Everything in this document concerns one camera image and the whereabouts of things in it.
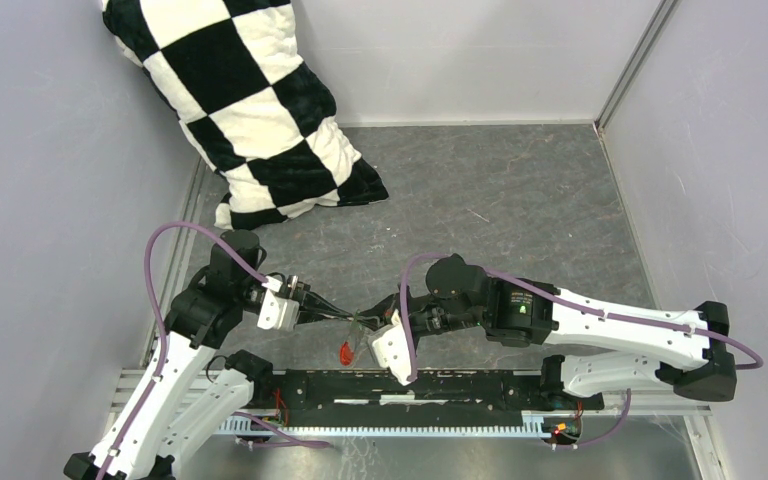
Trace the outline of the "metal key holder red handle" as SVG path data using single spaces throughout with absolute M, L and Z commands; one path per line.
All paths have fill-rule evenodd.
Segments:
M 338 359 L 343 367 L 353 366 L 360 358 L 365 334 L 363 317 L 356 312 L 351 316 L 348 333 L 338 351 Z

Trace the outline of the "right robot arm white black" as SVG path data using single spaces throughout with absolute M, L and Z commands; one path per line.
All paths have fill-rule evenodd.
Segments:
M 418 378 L 420 338 L 480 327 L 487 340 L 508 347 L 599 348 L 544 359 L 537 392 L 551 408 L 626 389 L 669 389 L 703 402 L 735 396 L 737 364 L 723 303 L 663 311 L 604 302 L 470 265 L 459 255 L 439 258 L 425 281 L 427 295 L 413 298 L 401 286 L 373 309 L 381 324 L 368 341 L 372 356 L 403 386 Z

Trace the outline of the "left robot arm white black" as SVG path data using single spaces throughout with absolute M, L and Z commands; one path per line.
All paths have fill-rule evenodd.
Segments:
M 178 479 L 184 465 L 245 406 L 279 397 L 272 364 L 240 350 L 192 404 L 181 404 L 199 374 L 247 312 L 267 328 L 297 322 L 300 300 L 287 283 L 258 268 L 266 257 L 249 231 L 213 235 L 210 261 L 157 315 L 158 348 L 137 388 L 102 440 L 71 455 L 69 479 Z

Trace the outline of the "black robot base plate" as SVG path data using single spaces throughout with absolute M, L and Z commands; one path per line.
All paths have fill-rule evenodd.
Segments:
M 256 383 L 253 410 L 280 410 L 292 427 L 515 426 L 523 412 L 599 411 L 522 370 L 422 370 L 401 385 L 382 370 L 286 370 Z

